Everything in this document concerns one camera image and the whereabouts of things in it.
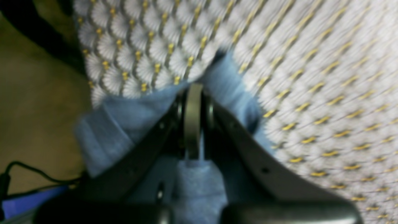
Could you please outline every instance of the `screw hole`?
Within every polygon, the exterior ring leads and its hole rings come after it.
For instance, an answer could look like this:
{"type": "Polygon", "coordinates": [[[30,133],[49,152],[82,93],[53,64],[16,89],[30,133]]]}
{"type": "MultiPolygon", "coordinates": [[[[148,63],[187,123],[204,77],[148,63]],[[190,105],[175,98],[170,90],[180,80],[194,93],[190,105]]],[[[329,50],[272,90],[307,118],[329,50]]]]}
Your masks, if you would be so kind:
{"type": "Polygon", "coordinates": [[[266,167],[263,167],[263,168],[261,169],[261,172],[264,173],[264,174],[269,173],[269,169],[266,168],[266,167]]]}

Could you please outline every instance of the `blue object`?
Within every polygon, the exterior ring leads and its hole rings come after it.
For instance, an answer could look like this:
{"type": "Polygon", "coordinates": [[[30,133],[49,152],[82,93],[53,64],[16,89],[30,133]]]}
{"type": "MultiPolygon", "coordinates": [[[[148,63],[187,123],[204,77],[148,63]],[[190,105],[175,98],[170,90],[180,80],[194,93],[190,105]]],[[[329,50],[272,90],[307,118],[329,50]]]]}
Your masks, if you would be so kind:
{"type": "Polygon", "coordinates": [[[17,216],[21,213],[27,212],[31,209],[37,208],[49,199],[62,194],[69,188],[67,185],[53,188],[51,190],[34,193],[27,196],[12,198],[4,200],[3,210],[6,220],[17,216]]]}

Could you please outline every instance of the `brown floor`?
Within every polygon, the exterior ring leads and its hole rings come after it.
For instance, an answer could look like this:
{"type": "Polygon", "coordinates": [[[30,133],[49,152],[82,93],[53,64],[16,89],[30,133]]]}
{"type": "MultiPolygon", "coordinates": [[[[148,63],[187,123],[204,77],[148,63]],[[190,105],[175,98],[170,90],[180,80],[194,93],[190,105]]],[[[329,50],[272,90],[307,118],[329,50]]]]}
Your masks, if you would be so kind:
{"type": "MultiPolygon", "coordinates": [[[[71,18],[56,1],[35,0],[38,11],[71,42],[71,18]]],[[[0,14],[0,173],[19,160],[57,179],[84,169],[73,135],[90,109],[86,80],[19,34],[0,14]]],[[[37,174],[13,168],[10,193],[49,185],[37,174]]]]}

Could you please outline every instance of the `black cable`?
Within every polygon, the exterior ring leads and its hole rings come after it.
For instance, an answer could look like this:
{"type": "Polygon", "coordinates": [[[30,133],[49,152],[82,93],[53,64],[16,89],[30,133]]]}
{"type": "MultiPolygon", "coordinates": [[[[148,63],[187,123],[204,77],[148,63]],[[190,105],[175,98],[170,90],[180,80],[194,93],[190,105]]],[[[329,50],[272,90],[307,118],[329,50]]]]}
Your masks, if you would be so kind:
{"type": "Polygon", "coordinates": [[[5,219],[4,211],[3,211],[3,208],[2,208],[2,201],[3,200],[11,198],[11,197],[14,198],[14,197],[18,197],[18,196],[25,196],[25,195],[29,195],[29,194],[32,194],[32,193],[37,193],[39,191],[42,191],[42,190],[45,190],[45,189],[48,189],[48,188],[59,187],[59,186],[63,186],[63,185],[64,186],[65,185],[76,185],[81,180],[82,180],[81,177],[76,178],[76,179],[72,179],[72,180],[57,180],[57,179],[54,179],[54,178],[50,177],[49,175],[47,175],[43,171],[41,171],[39,169],[36,169],[34,167],[31,167],[29,165],[26,165],[26,164],[24,164],[22,162],[19,162],[19,161],[11,162],[10,164],[8,164],[5,173],[0,174],[0,222],[5,219]],[[34,189],[34,190],[31,190],[31,191],[28,191],[28,192],[25,192],[25,193],[13,194],[13,195],[9,196],[8,195],[8,187],[10,186],[10,180],[11,180],[10,171],[11,171],[11,168],[13,166],[15,166],[15,165],[18,165],[18,166],[20,166],[22,168],[25,168],[25,169],[28,169],[28,170],[33,171],[35,173],[38,173],[42,177],[44,177],[45,179],[47,179],[47,180],[49,180],[51,182],[57,183],[57,185],[41,187],[41,188],[34,189]]]}
{"type": "Polygon", "coordinates": [[[47,175],[47,174],[44,173],[43,171],[41,171],[41,170],[39,170],[39,169],[36,169],[36,168],[34,168],[34,167],[31,167],[31,166],[29,166],[29,165],[26,165],[26,164],[24,164],[24,163],[21,163],[21,162],[19,162],[19,161],[14,161],[14,162],[11,162],[10,164],[8,164],[5,173],[6,173],[6,174],[9,174],[10,171],[11,171],[11,168],[12,168],[13,166],[15,166],[15,165],[18,165],[18,166],[20,166],[20,167],[23,167],[23,168],[25,168],[25,169],[31,170],[31,171],[33,171],[33,172],[35,172],[35,173],[38,173],[38,174],[40,174],[42,177],[44,177],[45,179],[47,179],[47,180],[49,180],[49,181],[51,181],[51,182],[54,182],[54,183],[58,183],[58,184],[73,184],[73,183],[78,183],[78,182],[81,180],[80,177],[79,177],[79,178],[76,178],[76,179],[72,179],[72,180],[57,180],[57,179],[54,179],[54,178],[50,177],[49,175],[47,175]]]}

